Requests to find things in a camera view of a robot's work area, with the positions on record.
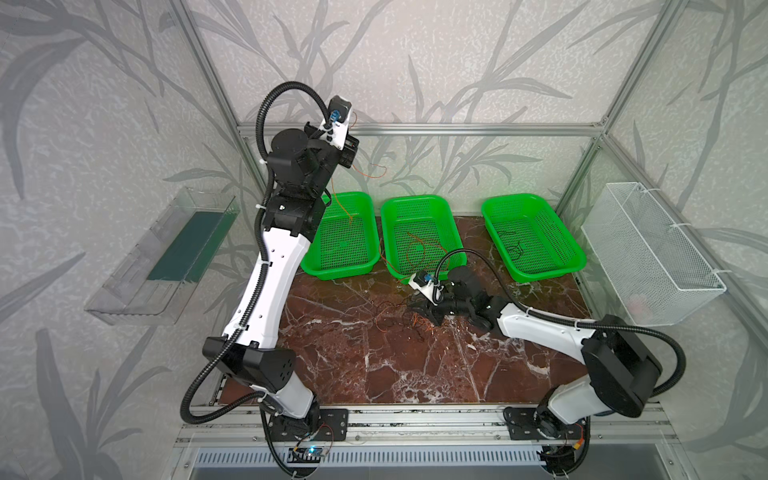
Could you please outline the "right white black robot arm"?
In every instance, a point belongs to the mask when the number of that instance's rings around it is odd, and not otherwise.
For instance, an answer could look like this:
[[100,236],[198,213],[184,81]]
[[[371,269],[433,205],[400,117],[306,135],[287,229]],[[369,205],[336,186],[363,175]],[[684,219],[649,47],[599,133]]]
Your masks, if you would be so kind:
[[417,293],[410,308],[435,326],[448,316],[463,316],[484,332],[532,342],[585,367],[585,375],[552,388],[526,415],[546,438],[596,414],[637,418],[648,400],[671,390],[686,372],[682,346],[663,332],[612,315],[576,319],[526,306],[508,294],[491,295],[466,266],[450,270],[444,281],[420,270],[408,284]]

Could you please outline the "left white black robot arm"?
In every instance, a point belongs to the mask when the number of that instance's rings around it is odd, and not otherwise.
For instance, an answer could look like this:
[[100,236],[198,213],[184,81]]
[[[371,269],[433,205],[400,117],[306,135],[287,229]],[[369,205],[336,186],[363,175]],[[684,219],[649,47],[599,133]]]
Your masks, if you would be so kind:
[[[347,127],[329,122],[279,132],[263,150],[268,190],[257,206],[254,230],[258,257],[240,303],[222,335],[206,339],[208,363],[180,405],[181,419],[198,425],[249,400],[287,424],[314,431],[320,422],[315,394],[294,371],[296,354],[278,347],[279,325],[296,271],[314,240],[331,196],[328,184],[339,166],[351,167],[359,141]],[[209,414],[191,410],[202,382],[219,369],[250,393]]]

